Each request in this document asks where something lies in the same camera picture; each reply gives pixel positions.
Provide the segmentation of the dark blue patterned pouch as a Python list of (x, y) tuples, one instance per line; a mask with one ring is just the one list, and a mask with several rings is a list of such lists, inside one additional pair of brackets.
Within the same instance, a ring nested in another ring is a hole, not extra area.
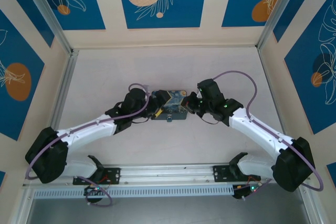
[(187, 118), (187, 110), (181, 106), (182, 100), (187, 97), (185, 90), (170, 90), (171, 99), (163, 107), (163, 112), (156, 120), (166, 121), (166, 117), (171, 115), (173, 121), (185, 120)]

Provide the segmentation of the blue panel dark circle flower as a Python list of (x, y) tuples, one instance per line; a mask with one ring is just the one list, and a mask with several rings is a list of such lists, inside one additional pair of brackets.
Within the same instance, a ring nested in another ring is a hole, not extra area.
[(326, 0), (285, 57), (314, 134), (336, 123), (336, 0)]

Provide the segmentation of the grey metal shelf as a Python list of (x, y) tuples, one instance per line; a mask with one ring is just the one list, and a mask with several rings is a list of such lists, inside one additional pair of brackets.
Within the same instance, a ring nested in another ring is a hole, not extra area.
[(302, 201), (288, 198), (288, 204), (269, 193), (244, 201), (228, 196), (121, 198), (107, 208), (82, 199), (37, 199), (27, 224), (310, 224)]

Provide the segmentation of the blue panel orange circle leaf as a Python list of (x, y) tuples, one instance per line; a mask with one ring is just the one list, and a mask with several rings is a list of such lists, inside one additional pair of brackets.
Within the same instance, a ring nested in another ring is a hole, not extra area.
[(0, 10), (0, 133), (18, 140), (44, 62)]

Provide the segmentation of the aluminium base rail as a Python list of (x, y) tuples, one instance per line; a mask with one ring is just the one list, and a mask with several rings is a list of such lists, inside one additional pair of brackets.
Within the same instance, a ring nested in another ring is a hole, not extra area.
[(217, 164), (109, 165), (120, 168), (121, 185), (213, 184)]

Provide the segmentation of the aluminium table side rail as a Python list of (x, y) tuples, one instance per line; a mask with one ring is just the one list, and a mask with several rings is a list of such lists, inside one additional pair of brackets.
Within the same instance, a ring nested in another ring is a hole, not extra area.
[(61, 80), (60, 88), (58, 91), (56, 103), (53, 109), (53, 114), (50, 119), (50, 126), (53, 129), (58, 129), (61, 120), (62, 112), (64, 110), (66, 98), (68, 95), (70, 83), (75, 70), (76, 62), (78, 59), (79, 50), (73, 50), (66, 64), (65, 72)]

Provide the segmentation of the aluminium corner post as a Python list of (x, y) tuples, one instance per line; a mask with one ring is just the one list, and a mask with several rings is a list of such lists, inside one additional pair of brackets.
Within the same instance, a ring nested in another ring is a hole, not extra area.
[(64, 34), (64, 31), (60, 23), (58, 22), (47, 0), (33, 0), (33, 2), (35, 3), (36, 7), (39, 9), (39, 12), (42, 14), (44, 20), (50, 27), (51, 31), (54, 33), (55, 37), (59, 41), (62, 48), (69, 55), (69, 57), (78, 56), (79, 50), (73, 49), (72, 46), (70, 45), (68, 39), (66, 38)]
[(277, 24), (280, 16), (284, 12), (289, 0), (277, 0), (268, 20), (266, 21), (266, 24), (263, 28), (263, 31), (259, 37), (259, 40), (256, 44), (256, 48), (258, 52), (261, 52), (261, 50), (266, 45), (266, 42), (269, 38), (269, 36), (272, 34), (272, 31)]

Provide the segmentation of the narrow blue wall panel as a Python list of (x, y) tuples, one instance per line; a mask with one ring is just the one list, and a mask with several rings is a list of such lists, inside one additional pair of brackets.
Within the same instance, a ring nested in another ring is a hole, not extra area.
[(35, 5), (33, 0), (16, 0), (21, 6), (25, 14), (28, 16), (30, 21), (33, 23), (35, 28), (38, 30), (40, 35), (43, 37), (46, 44), (51, 48), (54, 41), (55, 35), (50, 29), (49, 25), (43, 18), (38, 7)]
[(275, 43), (336, 45), (336, 0), (289, 0), (273, 29)]

